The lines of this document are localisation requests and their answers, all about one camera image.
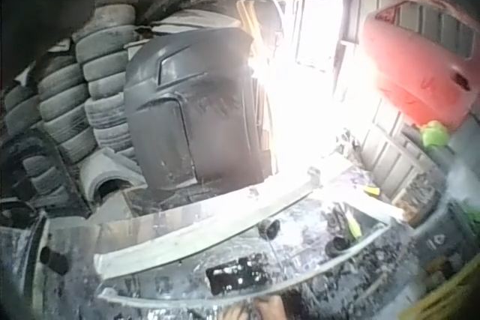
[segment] yellow object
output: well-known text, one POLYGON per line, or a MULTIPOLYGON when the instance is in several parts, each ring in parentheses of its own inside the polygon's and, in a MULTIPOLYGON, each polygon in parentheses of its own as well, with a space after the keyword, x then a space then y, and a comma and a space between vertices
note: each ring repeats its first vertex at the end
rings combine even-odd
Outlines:
POLYGON ((352 236, 355 239, 361 238, 362 237, 362 228, 359 224, 359 222, 353 217, 352 213, 350 211, 345 211, 345 217, 346 221, 348 223, 348 229, 352 233, 352 236))
POLYGON ((379 187, 363 187, 363 191, 373 197, 379 197, 380 196, 380 188, 379 187))
POLYGON ((480 254, 463 267, 448 282, 431 292, 417 304, 400 315, 400 320, 443 320, 451 319, 460 308, 477 280, 480 271, 480 254))

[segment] white car part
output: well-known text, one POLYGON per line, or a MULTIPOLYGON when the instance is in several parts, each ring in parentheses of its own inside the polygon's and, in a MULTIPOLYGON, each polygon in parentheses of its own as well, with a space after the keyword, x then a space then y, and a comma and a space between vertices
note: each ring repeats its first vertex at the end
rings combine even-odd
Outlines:
POLYGON ((127 181, 132 185, 145 183, 142 172, 134 161, 115 154, 109 148, 96 151, 82 163, 80 184, 90 203, 95 202, 98 188, 113 179, 127 181))
POLYGON ((231 16, 200 9, 185 9, 152 25, 183 25, 191 28, 240 28, 240 20, 231 16))

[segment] black object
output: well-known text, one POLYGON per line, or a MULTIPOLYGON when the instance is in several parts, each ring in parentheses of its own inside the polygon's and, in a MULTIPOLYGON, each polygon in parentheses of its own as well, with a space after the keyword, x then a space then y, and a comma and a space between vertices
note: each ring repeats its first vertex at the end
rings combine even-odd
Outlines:
POLYGON ((270 281, 264 270, 266 257, 263 254, 245 256, 233 262, 218 265, 206 270, 213 295, 225 294, 234 290, 264 286, 270 281))
POLYGON ((273 240, 280 231, 280 220, 263 220, 257 226, 258 233, 262 239, 273 240))
MULTIPOLYGON (((69 196, 69 203, 54 205, 46 209, 49 216, 88 217, 92 213, 90 205, 80 195, 54 140, 50 135, 39 129, 27 129, 21 134, 9 138, 0 146, 0 170, 2 177, 5 178, 2 181, 7 184, 16 184, 19 180, 17 170, 23 167, 22 161, 38 155, 48 157, 52 161, 69 196)), ((26 196, 24 196, 22 200, 30 201, 31 199, 26 199, 26 196)))
POLYGON ((51 271, 58 275, 65 275, 70 269, 67 256, 51 250, 49 247, 43 247, 40 251, 40 262, 46 265, 51 271))
POLYGON ((127 65, 124 106, 148 188, 165 190, 217 179, 263 181, 251 37, 238 28, 156 37, 127 65))
POLYGON ((325 254, 330 258, 335 258, 348 249, 349 246, 350 242, 346 238, 335 236, 325 245, 325 254))

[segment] metal bar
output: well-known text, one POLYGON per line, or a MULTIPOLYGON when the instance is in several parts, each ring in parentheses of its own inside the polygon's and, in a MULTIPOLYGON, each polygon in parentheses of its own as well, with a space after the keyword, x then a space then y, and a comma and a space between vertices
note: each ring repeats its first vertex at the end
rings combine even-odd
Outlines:
POLYGON ((300 283, 308 281, 314 277, 318 277, 321 274, 330 271, 332 268, 343 264, 353 256, 359 254, 365 247, 372 244, 377 238, 384 235, 391 226, 385 226, 383 224, 378 225, 377 229, 366 236, 362 241, 350 247, 345 253, 342 253, 336 258, 333 258, 315 268, 315 270, 302 274, 295 279, 290 279, 282 283, 274 284, 270 288, 260 292, 255 292, 249 295, 237 295, 226 298, 214 298, 214 299, 185 299, 185 300, 158 300, 158 299, 145 299, 145 298, 129 298, 126 296, 118 295, 117 291, 113 288, 105 288, 98 295, 97 298, 107 301, 111 304, 121 304, 126 307, 136 307, 142 309, 181 309, 181 308, 197 308, 197 307, 222 307, 224 305, 230 305, 238 303, 240 301, 248 301, 251 298, 258 298, 260 296, 273 295, 284 291, 285 289, 296 286, 300 283))

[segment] green object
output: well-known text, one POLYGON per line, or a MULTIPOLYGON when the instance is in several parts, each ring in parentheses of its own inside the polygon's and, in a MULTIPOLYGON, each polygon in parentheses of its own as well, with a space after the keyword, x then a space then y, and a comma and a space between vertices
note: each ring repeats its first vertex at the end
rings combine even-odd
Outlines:
POLYGON ((447 128, 439 121, 430 121, 420 128, 421 141, 426 148, 432 146, 446 146, 449 143, 450 135, 447 128))

